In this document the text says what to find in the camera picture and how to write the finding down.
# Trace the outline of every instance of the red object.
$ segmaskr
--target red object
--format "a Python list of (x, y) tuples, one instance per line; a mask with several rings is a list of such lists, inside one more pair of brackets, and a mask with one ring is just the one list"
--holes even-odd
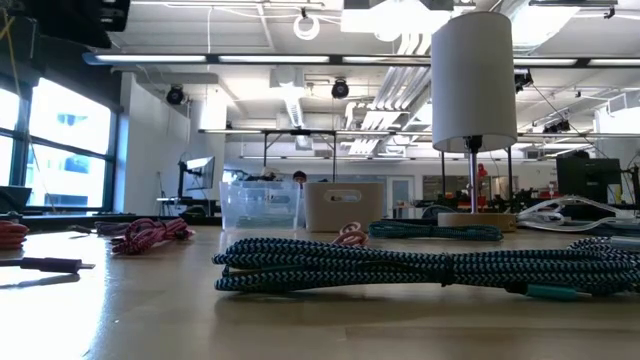
[(483, 164), (478, 164), (478, 177), (485, 177), (487, 176), (489, 173), (487, 172), (487, 170), (484, 169), (484, 165)]
[(0, 250), (19, 250), (29, 228), (11, 221), (0, 221)]
[(340, 235), (331, 243), (336, 245), (365, 246), (369, 242), (359, 222), (351, 222), (340, 229)]
[(116, 254), (137, 255), (163, 241), (187, 240), (194, 232), (178, 218), (169, 222), (139, 219), (132, 222), (123, 237), (114, 238), (112, 251)]

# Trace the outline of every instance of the wooden table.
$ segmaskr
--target wooden table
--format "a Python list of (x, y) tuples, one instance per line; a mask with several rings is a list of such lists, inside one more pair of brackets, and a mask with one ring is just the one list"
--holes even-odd
[[(82, 258), (97, 266), (79, 277), (0, 269), (0, 359), (640, 357), (640, 297), (561, 303), (431, 284), (288, 297), (222, 293), (213, 288), (221, 267), (211, 264), (211, 255), (243, 236), (274, 233), (196, 230), (193, 242), (125, 258), (112, 257), (109, 244), (95, 237), (31, 236), (26, 256)], [(374, 240), (372, 246), (460, 252), (562, 248), (576, 238), (520, 231), (500, 244)]]

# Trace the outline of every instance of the teal cable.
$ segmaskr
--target teal cable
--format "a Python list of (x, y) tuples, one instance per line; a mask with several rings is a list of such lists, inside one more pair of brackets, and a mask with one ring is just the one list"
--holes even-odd
[(500, 241), (502, 232), (490, 225), (434, 226), (408, 224), (399, 221), (382, 220), (369, 225), (369, 235), (374, 238), (448, 238), (473, 241)]
[(556, 300), (640, 292), (640, 253), (608, 238), (569, 249), (460, 254), (395, 252), (280, 238), (240, 240), (214, 264), (225, 265), (217, 290), (287, 292), (356, 284), (437, 283), (502, 288)]

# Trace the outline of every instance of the pink braided cable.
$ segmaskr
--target pink braided cable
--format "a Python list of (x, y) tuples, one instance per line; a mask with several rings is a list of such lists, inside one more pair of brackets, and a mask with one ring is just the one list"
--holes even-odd
[(336, 245), (366, 246), (369, 242), (367, 234), (362, 232), (359, 222), (350, 222), (340, 229), (340, 235), (331, 243)]
[(123, 237), (111, 240), (115, 254), (137, 255), (153, 245), (169, 240), (186, 240), (194, 234), (187, 223), (178, 218), (169, 222), (139, 219), (127, 227)]

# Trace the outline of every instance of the door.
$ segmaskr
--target door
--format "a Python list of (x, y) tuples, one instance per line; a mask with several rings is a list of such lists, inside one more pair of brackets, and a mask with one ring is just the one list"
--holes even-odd
[(387, 215), (396, 218), (407, 219), (411, 217), (413, 209), (411, 202), (414, 200), (413, 176), (389, 176), (387, 177)]

